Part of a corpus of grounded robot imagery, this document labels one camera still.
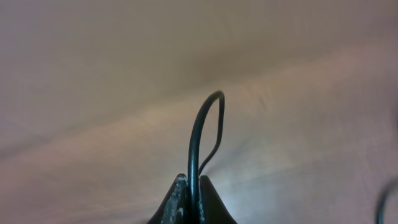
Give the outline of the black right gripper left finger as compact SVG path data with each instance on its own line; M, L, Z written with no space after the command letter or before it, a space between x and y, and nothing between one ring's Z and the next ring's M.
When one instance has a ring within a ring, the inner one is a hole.
M178 174L159 208L147 224L188 223L187 189L187 176L185 174Z

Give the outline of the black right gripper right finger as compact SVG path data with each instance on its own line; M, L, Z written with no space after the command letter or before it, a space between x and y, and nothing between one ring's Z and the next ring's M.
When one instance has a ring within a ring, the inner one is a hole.
M237 224L229 214L208 176L200 177L201 223L205 224Z

